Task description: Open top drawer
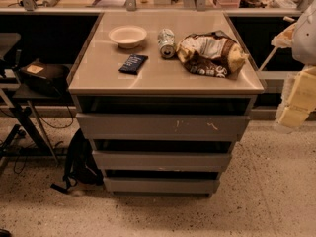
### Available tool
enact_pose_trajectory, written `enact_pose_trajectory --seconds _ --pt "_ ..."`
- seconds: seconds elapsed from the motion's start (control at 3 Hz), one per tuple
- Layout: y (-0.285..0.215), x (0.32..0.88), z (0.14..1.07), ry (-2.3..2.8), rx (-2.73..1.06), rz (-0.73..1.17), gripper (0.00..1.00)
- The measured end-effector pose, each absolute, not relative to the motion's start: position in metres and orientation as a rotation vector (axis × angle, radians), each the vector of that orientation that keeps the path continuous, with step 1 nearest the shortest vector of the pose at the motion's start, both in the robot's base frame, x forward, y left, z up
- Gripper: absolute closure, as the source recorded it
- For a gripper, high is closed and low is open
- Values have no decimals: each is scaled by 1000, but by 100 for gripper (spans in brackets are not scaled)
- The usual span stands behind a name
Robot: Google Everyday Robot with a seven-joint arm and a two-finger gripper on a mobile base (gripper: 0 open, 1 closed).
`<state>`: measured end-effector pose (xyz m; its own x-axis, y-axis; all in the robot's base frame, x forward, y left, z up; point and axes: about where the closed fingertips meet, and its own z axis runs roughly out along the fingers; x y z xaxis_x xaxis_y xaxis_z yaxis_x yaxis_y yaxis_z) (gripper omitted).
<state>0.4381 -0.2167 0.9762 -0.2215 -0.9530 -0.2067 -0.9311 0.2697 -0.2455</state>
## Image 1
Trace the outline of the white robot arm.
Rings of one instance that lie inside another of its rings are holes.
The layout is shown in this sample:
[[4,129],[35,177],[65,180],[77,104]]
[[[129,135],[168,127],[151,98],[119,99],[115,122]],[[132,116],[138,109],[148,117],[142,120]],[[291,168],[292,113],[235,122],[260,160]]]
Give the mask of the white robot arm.
[[275,130],[291,133],[316,109],[316,0],[282,34],[291,37],[293,59],[304,64],[285,79],[276,110]]

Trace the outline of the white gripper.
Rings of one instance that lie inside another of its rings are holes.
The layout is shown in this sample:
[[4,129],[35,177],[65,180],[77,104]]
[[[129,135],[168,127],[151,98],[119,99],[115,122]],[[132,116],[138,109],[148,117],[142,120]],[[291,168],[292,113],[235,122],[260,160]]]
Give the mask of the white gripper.
[[[292,47],[295,27],[293,23],[274,36],[271,45],[277,48]],[[290,73],[284,81],[274,129],[281,133],[291,133],[302,126],[315,109],[316,66],[305,66],[297,74]]]

